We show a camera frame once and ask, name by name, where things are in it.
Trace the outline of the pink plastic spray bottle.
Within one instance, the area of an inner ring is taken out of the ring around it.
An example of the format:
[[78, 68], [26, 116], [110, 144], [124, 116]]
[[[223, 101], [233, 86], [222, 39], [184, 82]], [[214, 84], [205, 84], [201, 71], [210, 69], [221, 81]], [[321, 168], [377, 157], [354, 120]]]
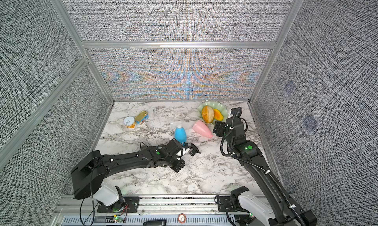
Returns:
[[193, 131], [206, 138], [212, 138], [213, 134], [205, 123], [201, 120], [196, 121], [192, 127]]

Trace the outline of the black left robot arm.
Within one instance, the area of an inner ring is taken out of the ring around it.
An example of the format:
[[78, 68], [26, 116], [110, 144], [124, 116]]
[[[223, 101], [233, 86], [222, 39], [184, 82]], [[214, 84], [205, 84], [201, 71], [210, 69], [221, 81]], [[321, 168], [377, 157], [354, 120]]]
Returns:
[[105, 178], [137, 168], [169, 167], [178, 173], [185, 166], [182, 159], [185, 154], [193, 157], [199, 153], [194, 144], [181, 144], [176, 139], [158, 146], [142, 143], [139, 151], [126, 154], [103, 155], [99, 150], [92, 151], [70, 172], [74, 197], [91, 197], [100, 189]]

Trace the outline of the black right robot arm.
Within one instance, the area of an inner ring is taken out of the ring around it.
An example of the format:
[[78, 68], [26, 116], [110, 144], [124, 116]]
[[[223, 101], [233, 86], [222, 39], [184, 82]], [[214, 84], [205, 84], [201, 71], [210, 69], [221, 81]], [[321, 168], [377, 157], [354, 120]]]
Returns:
[[257, 145], [246, 138], [248, 126], [242, 118], [216, 121], [213, 133], [227, 143], [221, 154], [237, 160], [253, 177], [267, 203], [257, 199], [246, 187], [231, 192], [235, 211], [252, 213], [265, 226], [315, 226], [317, 218], [311, 210], [304, 210], [274, 175]]

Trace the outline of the blue plastic spray bottle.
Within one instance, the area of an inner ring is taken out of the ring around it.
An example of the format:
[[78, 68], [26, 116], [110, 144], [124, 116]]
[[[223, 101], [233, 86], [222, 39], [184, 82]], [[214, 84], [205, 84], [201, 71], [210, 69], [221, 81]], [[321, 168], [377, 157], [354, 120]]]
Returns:
[[174, 132], [174, 138], [182, 145], [184, 145], [184, 143], [187, 141], [186, 131], [181, 125], [178, 125], [176, 127]]

